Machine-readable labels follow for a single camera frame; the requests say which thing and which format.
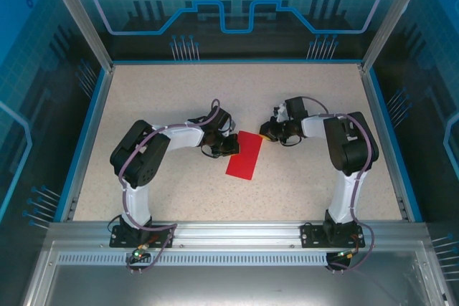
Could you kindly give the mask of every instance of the beige speckled table surface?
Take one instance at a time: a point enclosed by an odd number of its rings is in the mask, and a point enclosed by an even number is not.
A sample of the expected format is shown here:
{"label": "beige speckled table surface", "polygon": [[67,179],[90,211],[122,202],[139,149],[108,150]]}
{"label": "beige speckled table surface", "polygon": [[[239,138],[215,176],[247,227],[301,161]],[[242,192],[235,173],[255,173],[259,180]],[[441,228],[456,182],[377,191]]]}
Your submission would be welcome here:
{"label": "beige speckled table surface", "polygon": [[[108,220],[121,213],[120,184],[109,157],[136,120],[182,123],[206,115],[218,97],[236,130],[258,133],[274,106],[297,95],[315,97],[333,113],[361,111],[377,136],[353,64],[117,66],[74,220]],[[314,104],[306,106],[310,114],[318,111]],[[226,175],[228,160],[207,158],[198,148],[166,154],[149,184],[153,219],[323,219],[336,180],[324,140],[308,138],[294,148],[264,141],[251,181]],[[401,219],[382,152],[365,180],[357,210],[361,219]]]}

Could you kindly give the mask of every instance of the red rectangular card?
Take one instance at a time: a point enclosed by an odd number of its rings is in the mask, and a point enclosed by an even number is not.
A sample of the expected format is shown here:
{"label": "red rectangular card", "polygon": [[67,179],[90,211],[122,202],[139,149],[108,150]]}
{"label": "red rectangular card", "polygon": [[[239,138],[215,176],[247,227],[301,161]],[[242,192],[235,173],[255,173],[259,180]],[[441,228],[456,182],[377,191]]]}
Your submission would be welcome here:
{"label": "red rectangular card", "polygon": [[229,159],[227,175],[251,181],[262,140],[257,134],[240,131],[237,135],[240,153]]}

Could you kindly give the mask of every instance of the vent slot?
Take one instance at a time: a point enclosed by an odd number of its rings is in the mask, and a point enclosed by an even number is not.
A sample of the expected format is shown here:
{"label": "vent slot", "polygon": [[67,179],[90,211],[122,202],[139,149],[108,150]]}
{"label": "vent slot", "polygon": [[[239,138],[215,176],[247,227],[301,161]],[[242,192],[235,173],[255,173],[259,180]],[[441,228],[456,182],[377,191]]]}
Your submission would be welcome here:
{"label": "vent slot", "polygon": [[[148,265],[157,252],[145,262],[135,265]],[[59,265],[92,265],[92,266],[123,266],[125,252],[65,252],[59,255]],[[165,252],[157,265],[161,266],[325,266],[326,254],[322,252]]]}

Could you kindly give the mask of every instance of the glass panel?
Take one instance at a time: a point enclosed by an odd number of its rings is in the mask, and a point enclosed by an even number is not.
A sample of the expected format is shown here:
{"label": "glass panel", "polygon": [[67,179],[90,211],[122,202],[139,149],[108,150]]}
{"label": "glass panel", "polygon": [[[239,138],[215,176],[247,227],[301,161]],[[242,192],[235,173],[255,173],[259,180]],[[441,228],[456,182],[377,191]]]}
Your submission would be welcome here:
{"label": "glass panel", "polygon": [[14,271],[0,304],[18,305],[100,65],[61,0],[0,0],[0,10],[0,267]]}
{"label": "glass panel", "polygon": [[361,59],[392,0],[82,0],[113,59]]}
{"label": "glass panel", "polygon": [[459,0],[411,0],[374,71],[432,238],[457,240]]}

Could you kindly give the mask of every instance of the black mounting bracket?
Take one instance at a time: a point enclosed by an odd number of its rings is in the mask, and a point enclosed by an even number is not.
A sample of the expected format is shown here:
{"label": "black mounting bracket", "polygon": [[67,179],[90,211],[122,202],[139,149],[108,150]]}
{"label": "black mounting bracket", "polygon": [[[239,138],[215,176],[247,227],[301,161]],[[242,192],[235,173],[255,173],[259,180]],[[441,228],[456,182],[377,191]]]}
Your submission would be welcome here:
{"label": "black mounting bracket", "polygon": [[[357,235],[359,247],[365,247],[364,233],[361,227],[357,224],[353,225],[353,234]],[[356,247],[356,242],[346,236],[342,240],[331,242],[324,229],[324,225],[312,225],[307,222],[300,226],[301,247],[304,249],[322,249],[322,248],[344,248],[353,249]]]}
{"label": "black mounting bracket", "polygon": [[[152,229],[162,227],[151,225],[151,220],[145,224],[146,227]],[[109,247],[131,247],[136,248],[139,245],[148,243],[150,248],[161,248],[167,240],[167,236],[171,233],[170,229],[163,231],[146,231],[143,229],[134,229],[124,222],[123,218],[120,219],[120,224],[112,228]],[[166,248],[172,247],[171,238]]]}

